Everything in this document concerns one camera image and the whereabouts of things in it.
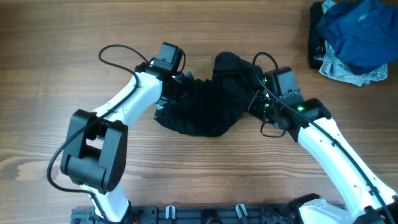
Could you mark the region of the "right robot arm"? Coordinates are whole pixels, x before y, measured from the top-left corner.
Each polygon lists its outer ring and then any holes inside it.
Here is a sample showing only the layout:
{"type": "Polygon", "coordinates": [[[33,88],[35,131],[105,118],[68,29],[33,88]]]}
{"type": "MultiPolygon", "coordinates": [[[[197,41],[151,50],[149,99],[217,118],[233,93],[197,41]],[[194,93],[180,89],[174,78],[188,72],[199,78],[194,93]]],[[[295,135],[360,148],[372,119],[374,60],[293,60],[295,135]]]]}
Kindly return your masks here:
{"type": "Polygon", "coordinates": [[[361,160],[316,98],[293,95],[289,106],[264,90],[249,94],[247,112],[290,134],[321,165],[345,207],[308,194],[289,202],[288,223],[397,223],[397,193],[361,160]]]}

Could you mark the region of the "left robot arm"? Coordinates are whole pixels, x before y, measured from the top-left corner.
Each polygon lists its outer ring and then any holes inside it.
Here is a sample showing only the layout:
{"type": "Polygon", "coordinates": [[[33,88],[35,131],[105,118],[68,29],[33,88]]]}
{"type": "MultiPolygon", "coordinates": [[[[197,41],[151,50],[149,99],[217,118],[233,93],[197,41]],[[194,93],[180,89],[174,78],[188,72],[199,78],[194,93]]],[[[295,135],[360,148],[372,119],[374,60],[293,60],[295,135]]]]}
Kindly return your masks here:
{"type": "Polygon", "coordinates": [[[60,170],[79,186],[77,193],[89,195],[95,220],[132,221],[131,203],[120,185],[126,167],[128,130],[149,106],[163,106],[183,96],[183,84],[192,78],[191,72],[180,73],[157,61],[144,62],[107,103],[92,112],[73,113],[67,138],[58,150],[60,170]]]}

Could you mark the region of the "black polo shirt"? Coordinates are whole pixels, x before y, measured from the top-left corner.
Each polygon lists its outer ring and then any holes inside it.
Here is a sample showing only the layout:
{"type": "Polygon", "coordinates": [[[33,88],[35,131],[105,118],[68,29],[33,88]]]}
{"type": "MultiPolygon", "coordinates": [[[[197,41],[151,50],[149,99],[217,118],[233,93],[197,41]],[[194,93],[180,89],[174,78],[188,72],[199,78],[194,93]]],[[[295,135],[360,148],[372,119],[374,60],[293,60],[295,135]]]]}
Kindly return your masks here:
{"type": "Polygon", "coordinates": [[[260,66],[222,52],[215,58],[212,79],[184,83],[187,95],[156,110],[154,119],[180,134],[221,136],[247,111],[262,75],[260,66]]]}

